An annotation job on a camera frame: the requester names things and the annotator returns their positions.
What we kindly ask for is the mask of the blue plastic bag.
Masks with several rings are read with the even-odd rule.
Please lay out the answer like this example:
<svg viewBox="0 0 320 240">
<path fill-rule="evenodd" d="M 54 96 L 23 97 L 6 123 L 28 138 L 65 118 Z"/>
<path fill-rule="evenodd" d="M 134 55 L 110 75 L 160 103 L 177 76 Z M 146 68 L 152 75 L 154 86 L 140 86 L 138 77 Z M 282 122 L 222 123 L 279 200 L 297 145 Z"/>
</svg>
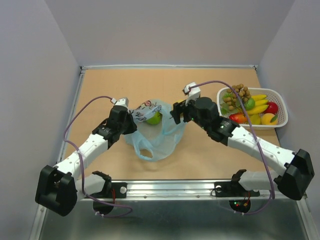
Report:
<svg viewBox="0 0 320 240">
<path fill-rule="evenodd" d="M 148 162 L 157 162 L 169 157 L 181 141 L 186 123 L 176 124 L 170 111 L 172 105 L 159 99 L 149 99 L 143 102 L 130 113 L 137 126 L 134 133 L 124 136 L 125 142 L 132 146 L 136 156 Z M 146 120 L 155 115 L 162 114 L 161 122 L 150 125 Z"/>
</svg>

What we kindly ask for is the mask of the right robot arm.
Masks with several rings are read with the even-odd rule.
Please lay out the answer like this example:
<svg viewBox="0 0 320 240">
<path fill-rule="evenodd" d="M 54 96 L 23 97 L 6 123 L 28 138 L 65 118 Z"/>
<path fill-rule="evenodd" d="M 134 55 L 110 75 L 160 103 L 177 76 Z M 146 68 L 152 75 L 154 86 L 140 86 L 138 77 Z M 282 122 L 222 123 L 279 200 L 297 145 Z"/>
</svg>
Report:
<svg viewBox="0 0 320 240">
<path fill-rule="evenodd" d="M 235 121 L 223 117 L 218 106 L 208 97 L 173 104 L 170 112 L 176 124 L 193 121 L 215 142 L 240 150 L 260 160 L 265 172 L 239 170 L 232 176 L 229 190 L 242 195 L 251 190 L 279 191 L 292 200 L 301 200 L 315 171 L 310 154 L 276 146 L 254 135 Z"/>
</svg>

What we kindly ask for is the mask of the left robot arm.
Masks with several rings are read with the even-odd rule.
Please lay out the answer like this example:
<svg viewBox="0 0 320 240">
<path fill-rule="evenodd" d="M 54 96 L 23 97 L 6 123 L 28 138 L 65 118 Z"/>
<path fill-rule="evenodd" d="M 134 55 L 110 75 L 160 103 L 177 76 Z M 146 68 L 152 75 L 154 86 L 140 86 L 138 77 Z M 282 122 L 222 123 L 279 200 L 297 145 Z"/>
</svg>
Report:
<svg viewBox="0 0 320 240">
<path fill-rule="evenodd" d="M 116 103 L 80 147 L 54 166 L 46 165 L 39 174 L 35 202 L 65 217 L 83 198 L 115 197 L 112 178 L 100 171 L 88 177 L 85 169 L 98 156 L 109 150 L 121 135 L 134 133 L 137 126 L 128 106 Z"/>
</svg>

